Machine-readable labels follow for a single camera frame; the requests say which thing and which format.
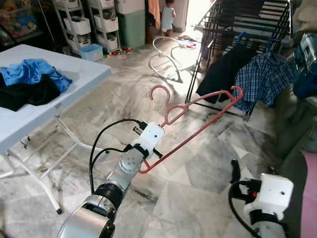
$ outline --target tile floor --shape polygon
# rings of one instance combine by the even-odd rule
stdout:
[[[168,49],[170,43],[164,42],[162,46]],[[162,122],[165,95],[157,91],[153,101],[148,97],[156,84],[170,90],[173,104],[184,103],[190,74],[182,74],[183,83],[155,76],[148,67],[149,57],[154,54],[152,47],[146,46],[135,50],[127,59],[109,58],[102,62],[112,67],[113,75],[62,115],[85,143],[92,144],[104,126],[118,119]],[[193,106],[174,125],[166,127],[158,150],[167,153],[215,113]],[[227,203],[230,161],[237,159],[242,176],[249,178],[258,177],[268,165],[278,166],[272,120],[273,109],[261,104],[256,106],[249,122],[224,115],[148,174],[138,174],[119,208],[114,237],[249,237]],[[27,155],[48,137],[54,126],[55,123],[50,123],[34,131],[27,149],[18,143],[13,150]],[[136,137],[131,131],[133,126],[127,123],[110,129],[99,146],[123,148]],[[71,140],[60,133],[29,163],[42,173],[69,145]],[[88,155],[88,151],[76,148],[49,176],[47,182],[63,206],[62,215],[56,214],[44,191],[30,176],[22,173],[1,179],[0,231],[9,238],[56,237],[66,217],[90,194]],[[117,159],[118,154],[111,153],[96,163],[96,185],[114,168]],[[0,159],[2,171],[5,166]],[[242,204],[236,205],[241,211]]]

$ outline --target clothes pile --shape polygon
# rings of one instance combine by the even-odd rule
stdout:
[[[293,83],[293,75],[283,56],[272,52],[256,55],[256,50],[236,45],[210,66],[196,92],[200,96],[220,90],[232,92],[230,87],[236,85],[242,88],[243,98],[234,107],[251,111],[257,101],[273,106],[275,98]],[[237,97],[239,92],[234,90],[233,95]],[[215,96],[207,101],[216,103],[227,98]]]
[[[44,59],[25,59],[20,64],[0,67],[0,107],[17,111],[25,104],[46,104],[71,83]]]

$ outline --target white folding table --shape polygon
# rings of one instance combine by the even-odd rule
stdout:
[[[25,105],[17,112],[0,108],[0,155],[8,163],[10,171],[0,175],[5,178],[16,172],[17,167],[22,167],[29,173],[45,190],[51,200],[57,213],[61,213],[60,206],[53,196],[51,188],[44,183],[43,178],[47,176],[76,146],[82,146],[87,149],[92,147],[82,143],[66,126],[59,117],[59,112],[66,110],[72,104],[79,101],[87,93],[96,88],[99,83],[111,75],[111,68],[100,63],[90,62],[71,56],[66,56],[28,45],[19,45],[7,51],[0,53],[0,66],[9,66],[13,63],[21,63],[24,59],[45,59],[49,64],[60,70],[65,76],[73,79],[73,83],[66,92],[62,93],[58,98],[41,106]],[[28,135],[37,127],[47,123],[52,118],[56,118],[61,127],[65,129],[67,134],[74,140],[74,144],[41,176],[32,170],[26,161],[31,157],[21,158],[14,154],[10,147],[23,137]],[[43,148],[50,137],[35,152]]]

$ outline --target clothes drying rack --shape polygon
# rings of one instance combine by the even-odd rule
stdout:
[[[214,0],[208,12],[195,26],[194,30],[203,33],[200,52],[192,74],[185,102],[191,101],[198,72],[202,72],[200,64],[207,52],[207,65],[215,50],[223,50],[227,53],[238,43],[238,36],[244,34],[241,43],[248,48],[254,48],[260,55],[266,50],[268,40],[275,38],[271,50],[278,51],[281,48],[281,40],[293,36],[292,28],[292,2],[291,0]],[[225,49],[223,41],[230,42]],[[210,109],[221,111],[222,109],[203,103],[196,103]],[[252,110],[244,115],[226,112],[248,121]]]

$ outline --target blue checkered shirt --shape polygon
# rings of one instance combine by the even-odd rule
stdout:
[[[243,98],[234,107],[242,111],[250,111],[257,101],[272,106],[274,99],[290,84],[293,75],[287,61],[275,55],[277,61],[267,53],[254,57],[246,66],[239,70],[235,77],[235,85],[243,90]]]

